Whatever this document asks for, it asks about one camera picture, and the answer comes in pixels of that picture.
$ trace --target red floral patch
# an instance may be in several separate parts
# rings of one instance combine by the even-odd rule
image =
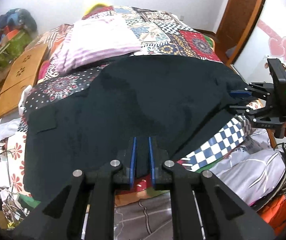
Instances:
[[[20,166],[20,170],[22,170],[22,171],[21,171],[21,174],[24,175],[24,164],[25,164],[24,161],[21,161],[21,164],[22,164],[22,165]]]
[[[14,160],[21,157],[20,154],[23,152],[22,150],[20,150],[21,148],[22,148],[22,146],[18,145],[18,143],[16,143],[15,148],[14,148],[14,152],[13,152]]]
[[[12,175],[12,182],[14,184],[13,187],[15,187],[18,192],[22,191],[22,187],[23,187],[23,184],[19,181],[20,181],[20,178],[16,177],[16,175],[13,173]]]

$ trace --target patchwork bedspread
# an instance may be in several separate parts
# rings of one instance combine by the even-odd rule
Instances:
[[[220,62],[201,33],[164,11],[129,6],[110,6],[94,13],[89,13],[83,19],[115,14],[122,15],[128,28],[142,42],[142,49],[135,52],[135,56],[154,54],[181,55]],[[70,25],[61,25],[54,30],[50,30],[37,44],[48,44],[50,58],[55,49],[60,49],[61,42],[71,28],[72,26]],[[11,150],[13,153],[9,161],[10,179],[14,185],[17,185],[17,187],[14,187],[17,192],[29,195],[28,192],[24,191],[23,176],[25,140],[28,130],[27,121],[30,113],[47,104],[54,103],[73,93],[86,89],[95,77],[99,75],[100,71],[108,65],[109,62],[106,61],[99,65],[93,65],[86,70],[78,70],[66,76],[59,76],[55,72],[55,63],[50,58],[50,64],[44,78],[30,91],[27,97],[24,116],[18,131],[8,139],[7,143],[8,150]],[[254,103],[253,107],[258,108],[259,104]],[[186,169],[196,171],[225,156],[244,141],[245,137],[250,133],[251,126],[248,120],[243,116],[237,116],[199,149],[182,158],[179,162]]]

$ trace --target black cloth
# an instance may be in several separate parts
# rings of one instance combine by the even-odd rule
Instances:
[[[30,114],[25,190],[47,200],[74,170],[98,169],[127,149],[134,136],[158,136],[159,147],[179,160],[232,118],[228,106],[242,100],[231,98],[229,91],[245,87],[222,63],[193,57],[135,56],[114,62],[88,89]],[[146,149],[137,147],[137,177],[148,172]]]

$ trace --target blue and white checkered fabric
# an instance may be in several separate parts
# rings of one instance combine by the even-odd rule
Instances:
[[[197,171],[233,150],[251,131],[251,124],[246,117],[235,116],[199,149],[182,158],[182,165],[189,171]]]

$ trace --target wooden door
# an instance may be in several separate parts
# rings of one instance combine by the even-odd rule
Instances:
[[[257,0],[229,0],[219,29],[217,46],[222,52],[236,46],[247,27]]]

